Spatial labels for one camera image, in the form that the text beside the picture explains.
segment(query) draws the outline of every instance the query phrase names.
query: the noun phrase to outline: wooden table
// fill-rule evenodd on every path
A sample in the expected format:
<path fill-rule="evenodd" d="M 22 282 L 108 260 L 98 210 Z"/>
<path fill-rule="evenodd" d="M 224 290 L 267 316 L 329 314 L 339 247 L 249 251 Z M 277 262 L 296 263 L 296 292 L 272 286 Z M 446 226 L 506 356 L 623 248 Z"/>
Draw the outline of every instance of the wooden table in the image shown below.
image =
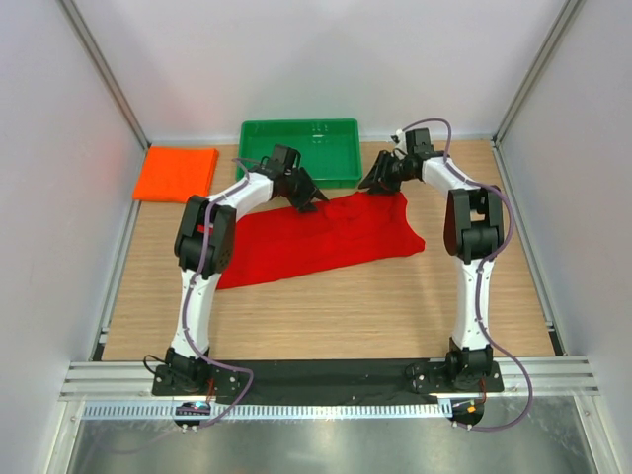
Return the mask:
<path fill-rule="evenodd" d="M 385 147 L 362 145 L 364 172 Z M 236 145 L 217 149 L 214 192 L 234 182 L 230 159 L 237 156 Z M 501 183 L 489 142 L 455 142 L 450 154 L 473 179 Z M 336 198 L 353 191 L 325 193 Z M 456 271 L 442 240 L 445 201 L 419 182 L 404 183 L 402 191 L 409 222 L 427 242 L 424 252 L 218 291 L 211 354 L 220 359 L 444 356 L 456 313 Z M 278 198 L 257 210 L 287 205 Z M 169 347 L 180 305 L 173 245 L 183 207 L 141 205 L 103 359 L 163 356 Z M 490 329 L 498 343 L 518 356 L 553 355 L 517 234 L 497 260 L 490 299 Z"/>

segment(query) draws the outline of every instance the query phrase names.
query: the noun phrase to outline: green tray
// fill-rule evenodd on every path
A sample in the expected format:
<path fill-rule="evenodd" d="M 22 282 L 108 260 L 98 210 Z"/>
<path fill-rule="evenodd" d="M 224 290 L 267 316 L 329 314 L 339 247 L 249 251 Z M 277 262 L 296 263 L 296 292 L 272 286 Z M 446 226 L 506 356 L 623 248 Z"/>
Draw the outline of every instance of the green tray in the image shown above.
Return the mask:
<path fill-rule="evenodd" d="M 296 148 L 319 188 L 355 188 L 362 178 L 357 121 L 353 118 L 244 121 L 239 157 L 260 160 L 276 144 Z M 248 168 L 253 163 L 244 163 Z M 237 169 L 236 178 L 244 176 Z"/>

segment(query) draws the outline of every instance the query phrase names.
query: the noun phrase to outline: orange towel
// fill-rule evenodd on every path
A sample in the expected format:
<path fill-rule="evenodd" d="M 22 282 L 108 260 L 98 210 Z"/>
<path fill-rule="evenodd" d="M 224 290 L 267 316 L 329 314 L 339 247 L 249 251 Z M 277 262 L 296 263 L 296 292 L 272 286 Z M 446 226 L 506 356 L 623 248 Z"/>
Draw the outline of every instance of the orange towel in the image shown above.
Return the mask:
<path fill-rule="evenodd" d="M 149 148 L 132 197 L 159 202 L 187 202 L 207 196 L 217 165 L 217 150 Z"/>

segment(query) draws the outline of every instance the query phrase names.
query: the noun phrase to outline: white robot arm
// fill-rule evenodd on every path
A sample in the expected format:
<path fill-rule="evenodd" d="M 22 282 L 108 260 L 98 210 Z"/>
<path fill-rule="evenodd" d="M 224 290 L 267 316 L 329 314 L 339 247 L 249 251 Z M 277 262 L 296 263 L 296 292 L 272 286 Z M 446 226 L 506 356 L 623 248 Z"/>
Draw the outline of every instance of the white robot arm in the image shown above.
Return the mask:
<path fill-rule="evenodd" d="M 503 204 L 496 194 L 473 186 L 475 182 L 442 151 L 435 151 L 427 128 L 406 133 L 398 130 L 393 140 L 395 149 L 379 153 L 359 187 L 372 194 L 392 194 L 400 191 L 403 181 L 418 179 L 437 189 L 447 201 L 445 250 L 457 267 L 456 323 L 445 363 L 439 365 L 442 375 L 433 372 L 436 367 L 429 368 L 429 364 L 414 364 L 409 367 L 408 376 L 419 393 L 436 391 L 438 385 L 419 382 L 429 371 L 435 378 L 445 380 L 449 390 L 476 388 L 482 378 L 492 374 L 494 366 L 492 347 L 481 326 L 489 334 L 489 288 L 494 260 L 486 258 L 504 241 Z M 472 219 L 473 211 L 480 218 Z"/>
<path fill-rule="evenodd" d="M 236 223 L 277 196 L 287 198 L 299 212 L 315 211 L 315 198 L 327 200 L 300 167 L 300 153 L 282 145 L 227 190 L 209 197 L 192 196 L 187 202 L 174 246 L 182 270 L 179 314 L 186 313 L 186 318 L 178 318 L 165 365 L 156 369 L 154 395 L 178 395 L 185 385 L 192 393 L 205 390 L 210 368 L 199 355 L 209 352 L 213 296 L 232 257 Z"/>

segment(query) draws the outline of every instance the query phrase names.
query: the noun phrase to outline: red cloth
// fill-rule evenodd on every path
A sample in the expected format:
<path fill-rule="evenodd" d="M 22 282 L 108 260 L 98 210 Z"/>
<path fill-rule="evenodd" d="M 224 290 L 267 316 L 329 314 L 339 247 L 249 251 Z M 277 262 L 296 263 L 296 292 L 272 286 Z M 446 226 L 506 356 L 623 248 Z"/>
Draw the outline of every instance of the red cloth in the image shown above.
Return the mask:
<path fill-rule="evenodd" d="M 291 207 L 244 216 L 218 288 L 298 277 L 424 250 L 406 220 L 406 198 L 355 193 L 317 202 L 318 212 Z"/>

